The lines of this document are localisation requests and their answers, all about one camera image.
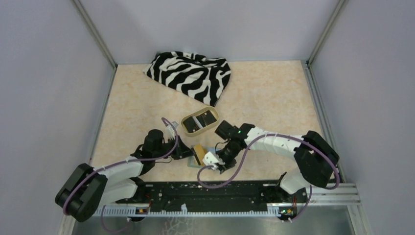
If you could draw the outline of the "green card holder wallet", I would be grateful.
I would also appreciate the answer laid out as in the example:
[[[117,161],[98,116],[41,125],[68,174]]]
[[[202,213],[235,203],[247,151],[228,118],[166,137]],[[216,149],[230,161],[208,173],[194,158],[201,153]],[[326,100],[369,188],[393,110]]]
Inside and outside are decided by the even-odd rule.
[[[197,144],[192,146],[191,150],[193,155],[188,160],[189,167],[202,168],[207,166],[207,169],[219,170],[220,167],[225,165],[225,162],[216,154],[215,148]]]

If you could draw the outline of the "white card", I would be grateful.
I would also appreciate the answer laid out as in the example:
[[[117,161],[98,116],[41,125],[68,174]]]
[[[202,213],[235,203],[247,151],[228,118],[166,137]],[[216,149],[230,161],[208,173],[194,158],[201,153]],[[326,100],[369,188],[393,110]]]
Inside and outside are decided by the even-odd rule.
[[[201,125],[201,123],[199,122],[199,120],[197,119],[196,116],[192,116],[194,122],[196,123],[196,125],[198,126],[199,129],[202,129],[203,126]]]

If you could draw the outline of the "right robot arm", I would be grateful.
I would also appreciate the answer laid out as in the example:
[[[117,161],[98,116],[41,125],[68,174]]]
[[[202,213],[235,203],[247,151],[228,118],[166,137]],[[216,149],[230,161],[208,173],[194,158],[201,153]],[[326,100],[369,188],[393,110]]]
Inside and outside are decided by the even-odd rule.
[[[203,163],[213,170],[224,172],[234,167],[236,156],[246,150],[266,151],[296,162],[297,167],[284,173],[276,187],[276,197],[282,202],[288,202],[298,190],[311,185],[325,188],[332,175],[336,182],[340,180],[335,173],[339,155],[315,131],[308,131],[303,136],[289,136],[253,124],[243,123],[237,127],[223,121],[215,133],[227,143],[223,149],[205,154]]]

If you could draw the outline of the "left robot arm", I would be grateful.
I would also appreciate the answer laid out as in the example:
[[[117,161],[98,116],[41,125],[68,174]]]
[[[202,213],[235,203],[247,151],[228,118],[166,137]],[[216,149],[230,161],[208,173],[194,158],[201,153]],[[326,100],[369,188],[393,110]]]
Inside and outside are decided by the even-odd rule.
[[[65,215],[78,222],[88,220],[99,207],[120,200],[139,203],[147,195],[140,185],[140,176],[149,172],[159,158],[181,160],[193,156],[180,136],[164,138],[163,132],[152,129],[136,150],[125,160],[101,168],[87,163],[76,167],[55,196],[54,202]]]

